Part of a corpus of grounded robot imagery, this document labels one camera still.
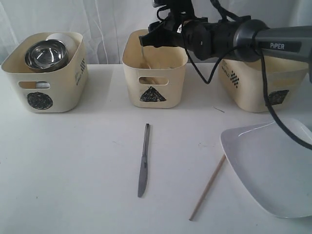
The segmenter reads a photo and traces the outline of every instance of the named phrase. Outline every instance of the black circle sticker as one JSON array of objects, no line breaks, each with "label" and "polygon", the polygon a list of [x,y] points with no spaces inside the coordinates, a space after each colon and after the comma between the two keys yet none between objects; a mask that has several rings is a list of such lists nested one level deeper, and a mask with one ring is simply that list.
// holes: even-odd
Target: black circle sticker
[{"label": "black circle sticker", "polygon": [[43,93],[30,93],[27,95],[28,104],[37,110],[47,110],[53,105],[52,99]]}]

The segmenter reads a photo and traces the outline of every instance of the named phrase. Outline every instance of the white table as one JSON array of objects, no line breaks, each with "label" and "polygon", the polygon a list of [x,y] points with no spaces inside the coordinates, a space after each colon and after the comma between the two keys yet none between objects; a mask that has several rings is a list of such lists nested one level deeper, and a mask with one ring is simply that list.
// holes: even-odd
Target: white table
[{"label": "white table", "polygon": [[[207,76],[212,64],[199,67]],[[88,68],[79,105],[63,114],[27,112],[0,75],[1,234],[311,233],[312,218],[262,210],[228,162],[188,221],[223,154],[221,132],[271,120],[268,113],[240,110],[217,77],[206,86],[189,65],[182,101],[168,110],[131,105],[122,65]],[[306,79],[280,116],[312,127],[311,90]],[[149,182],[138,198],[145,123]]]}]

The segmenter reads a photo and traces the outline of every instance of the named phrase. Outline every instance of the knife handle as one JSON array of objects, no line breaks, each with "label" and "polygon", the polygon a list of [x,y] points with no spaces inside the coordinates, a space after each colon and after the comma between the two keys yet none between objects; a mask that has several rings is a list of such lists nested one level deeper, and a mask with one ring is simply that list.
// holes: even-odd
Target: knife handle
[{"label": "knife handle", "polygon": [[150,141],[150,124],[145,125],[145,134],[144,134],[144,142],[143,142],[143,157],[147,157],[148,152],[148,143]]}]

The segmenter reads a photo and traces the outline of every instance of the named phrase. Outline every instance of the white plate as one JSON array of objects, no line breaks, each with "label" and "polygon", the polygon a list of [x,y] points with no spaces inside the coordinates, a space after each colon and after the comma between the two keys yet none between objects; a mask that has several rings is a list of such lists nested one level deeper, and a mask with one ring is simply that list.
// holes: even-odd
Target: white plate
[{"label": "white plate", "polygon": [[[312,143],[311,131],[301,122],[283,122]],[[226,130],[221,144],[235,173],[262,208],[282,218],[312,215],[312,151],[291,140],[274,121]]]}]

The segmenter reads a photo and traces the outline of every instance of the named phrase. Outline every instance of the wooden skewer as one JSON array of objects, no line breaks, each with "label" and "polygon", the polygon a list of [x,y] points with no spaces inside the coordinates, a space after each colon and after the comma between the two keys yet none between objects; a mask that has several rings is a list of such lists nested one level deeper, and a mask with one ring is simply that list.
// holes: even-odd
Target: wooden skewer
[{"label": "wooden skewer", "polygon": [[195,209],[194,209],[194,211],[193,211],[193,213],[192,213],[192,215],[191,215],[191,217],[190,217],[190,219],[189,219],[190,221],[193,221],[193,220],[194,220],[194,218],[195,218],[195,216],[196,216],[196,214],[197,214],[197,212],[198,212],[198,210],[199,210],[201,204],[203,203],[203,201],[204,201],[204,199],[205,199],[205,197],[206,197],[208,191],[210,190],[212,184],[214,183],[214,180],[215,180],[216,176],[218,175],[218,173],[219,173],[219,171],[220,171],[220,169],[221,169],[221,167],[222,167],[222,165],[223,165],[225,159],[226,159],[226,157],[225,157],[225,155],[223,155],[222,158],[221,158],[221,160],[220,160],[220,162],[219,162],[219,164],[217,165],[217,167],[216,167],[216,169],[215,169],[213,175],[211,176],[211,178],[210,178],[210,180],[209,180],[209,182],[208,182],[208,184],[207,184],[207,186],[206,186],[206,188],[205,188],[203,194],[201,195],[201,197],[200,197],[198,203],[196,204],[196,207],[195,207]]}]

